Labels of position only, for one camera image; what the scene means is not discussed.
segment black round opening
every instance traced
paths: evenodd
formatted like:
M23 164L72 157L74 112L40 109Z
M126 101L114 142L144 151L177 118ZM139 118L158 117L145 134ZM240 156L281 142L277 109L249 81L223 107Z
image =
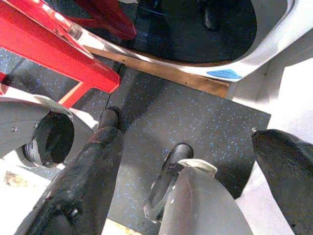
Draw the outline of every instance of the black round opening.
M36 128L33 141L24 146L25 157L38 166L55 167L68 155L74 126L65 114L50 112Z

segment black shoe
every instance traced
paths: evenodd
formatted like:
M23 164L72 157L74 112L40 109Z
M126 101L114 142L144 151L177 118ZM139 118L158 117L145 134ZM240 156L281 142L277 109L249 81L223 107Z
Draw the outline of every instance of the black shoe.
M118 127L119 115L117 107L109 107L100 115L98 130L104 127Z

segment wooden trim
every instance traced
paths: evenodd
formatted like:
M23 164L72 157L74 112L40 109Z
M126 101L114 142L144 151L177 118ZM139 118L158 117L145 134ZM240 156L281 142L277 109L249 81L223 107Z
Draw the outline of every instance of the wooden trim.
M91 86L89 84L79 82L72 90L63 96L58 103L69 109L90 89Z
M141 235L140 233L125 227L113 220L107 219L102 235Z
M100 55L111 60L125 64L127 67L158 76L184 86L225 98L228 91L228 83L213 80L210 78L194 75L179 71L177 69L153 64L125 55L119 55L112 52L86 47L86 49L96 55Z

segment blue label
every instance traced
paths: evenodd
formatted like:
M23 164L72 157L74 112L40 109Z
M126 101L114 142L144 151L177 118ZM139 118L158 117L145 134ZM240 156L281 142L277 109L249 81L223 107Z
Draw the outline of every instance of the blue label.
M230 79L238 79L242 78L233 70L217 70L217 71L209 71L206 72L208 75L221 77L221 78L230 78Z

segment speckled rubber flooring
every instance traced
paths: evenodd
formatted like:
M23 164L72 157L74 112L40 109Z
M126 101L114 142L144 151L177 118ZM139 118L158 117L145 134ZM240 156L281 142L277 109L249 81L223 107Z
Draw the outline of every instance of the speckled rubber flooring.
M74 108L99 119L106 102L121 110L124 152L109 218L143 235L158 225L144 217L143 204L169 150L178 142L192 145L195 158L218 168L216 178L238 197L254 161L253 127L265 129L269 115L101 58L116 68L120 88L110 97L91 90ZM59 100L76 81L0 49L0 71L7 85ZM51 179L54 172L35 170Z

